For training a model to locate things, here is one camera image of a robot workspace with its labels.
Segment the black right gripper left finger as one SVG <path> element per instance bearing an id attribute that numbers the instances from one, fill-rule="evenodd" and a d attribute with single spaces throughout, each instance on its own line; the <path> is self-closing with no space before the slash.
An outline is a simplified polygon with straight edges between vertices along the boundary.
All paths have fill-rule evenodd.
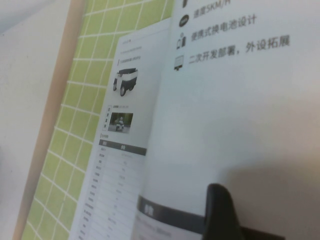
<path id="1" fill-rule="evenodd" d="M 221 184 L 211 183 L 207 187 L 203 238 L 244 239 L 232 196 Z"/>

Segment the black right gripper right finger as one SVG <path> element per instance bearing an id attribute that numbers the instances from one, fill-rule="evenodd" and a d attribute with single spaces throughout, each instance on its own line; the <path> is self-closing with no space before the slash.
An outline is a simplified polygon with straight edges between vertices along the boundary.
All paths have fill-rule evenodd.
<path id="1" fill-rule="evenodd" d="M 247 227 L 242 227 L 241 231 L 246 240 L 285 240 L 284 236 L 259 231 Z"/>

